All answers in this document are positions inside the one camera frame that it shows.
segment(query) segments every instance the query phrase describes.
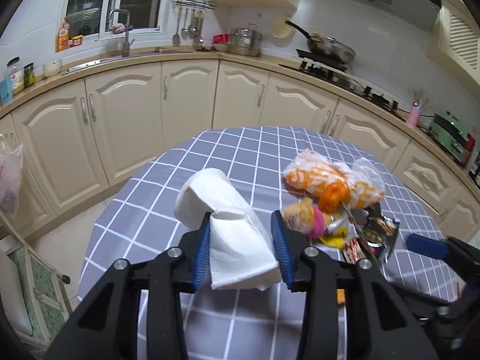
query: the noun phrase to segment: white paper towel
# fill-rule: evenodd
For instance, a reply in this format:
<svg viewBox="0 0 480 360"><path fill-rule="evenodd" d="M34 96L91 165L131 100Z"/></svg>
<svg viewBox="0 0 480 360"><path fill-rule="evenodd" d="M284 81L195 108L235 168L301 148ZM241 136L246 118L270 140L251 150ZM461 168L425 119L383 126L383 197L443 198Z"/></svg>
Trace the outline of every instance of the white paper towel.
<svg viewBox="0 0 480 360"><path fill-rule="evenodd" d="M281 280L272 235L252 207L218 169L204 169L183 185L175 217L197 230L210 216L210 272L214 290L265 290Z"/></svg>

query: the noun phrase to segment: faucet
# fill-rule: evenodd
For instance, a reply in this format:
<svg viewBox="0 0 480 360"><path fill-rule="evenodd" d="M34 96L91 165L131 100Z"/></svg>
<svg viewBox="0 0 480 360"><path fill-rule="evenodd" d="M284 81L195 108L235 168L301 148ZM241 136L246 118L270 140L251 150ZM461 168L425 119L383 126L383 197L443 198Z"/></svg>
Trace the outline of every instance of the faucet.
<svg viewBox="0 0 480 360"><path fill-rule="evenodd" d="M132 45L133 42L135 42L135 39L133 39L131 42L128 41L128 33L131 30L130 11L128 9L112 9L109 14L109 23L113 22L113 14L115 12L127 14L127 24L125 25L125 40L123 42L123 57L127 57L127 56L130 56L130 46Z"/></svg>

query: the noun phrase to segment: black snack bag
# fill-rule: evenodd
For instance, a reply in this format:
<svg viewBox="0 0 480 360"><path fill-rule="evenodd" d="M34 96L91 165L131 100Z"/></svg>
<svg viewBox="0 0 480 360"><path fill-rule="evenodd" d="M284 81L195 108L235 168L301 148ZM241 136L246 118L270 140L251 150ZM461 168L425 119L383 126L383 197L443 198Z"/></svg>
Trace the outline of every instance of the black snack bag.
<svg viewBox="0 0 480 360"><path fill-rule="evenodd" d="M366 210L367 223L362 230L363 237L359 239L360 245L367 253L370 251L379 263L387 263L397 241L400 222L383 216L379 203Z"/></svg>

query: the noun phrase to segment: table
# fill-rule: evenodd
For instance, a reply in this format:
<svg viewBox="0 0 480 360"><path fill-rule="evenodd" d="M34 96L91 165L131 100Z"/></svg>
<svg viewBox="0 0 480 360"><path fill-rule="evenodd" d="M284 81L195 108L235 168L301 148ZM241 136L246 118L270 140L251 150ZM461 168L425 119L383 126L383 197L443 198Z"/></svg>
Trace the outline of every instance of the table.
<svg viewBox="0 0 480 360"><path fill-rule="evenodd" d="M436 297L454 300L455 274L436 260L405 250L405 239L417 233L434 239L442 234L408 189L371 154L348 142L299 127L229 128L205 131L147 163L132 177L96 221L82 270L79 297L83 298L116 259L132 263L153 259L176 246L186 228L173 215L183 183L195 172L215 167L257 212L266 228L270 214L298 201L282 178L282 170L304 149L349 165L359 157L373 161L386 182L381 203L386 216L400 220L396 251L382 271L398 281ZM339 250L319 246L332 258ZM182 294L181 304L190 359L296 358L301 332L304 293L290 293L281 283L260 292L213 291L204 286L195 295ZM146 358L147 293L142 293L138 352ZM346 346L344 307L339 310L338 358Z"/></svg>

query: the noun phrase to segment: pan handle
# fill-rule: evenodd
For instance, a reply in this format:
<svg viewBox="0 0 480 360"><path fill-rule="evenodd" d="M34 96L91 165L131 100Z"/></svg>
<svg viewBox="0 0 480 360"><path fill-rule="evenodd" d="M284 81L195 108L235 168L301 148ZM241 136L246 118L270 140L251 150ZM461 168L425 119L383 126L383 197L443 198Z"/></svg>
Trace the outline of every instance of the pan handle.
<svg viewBox="0 0 480 360"><path fill-rule="evenodd" d="M299 27L295 23L292 23L290 20L285 20L285 24L295 28L295 30L298 30L305 38L311 39L311 36L308 32L306 32L303 28Z"/></svg>

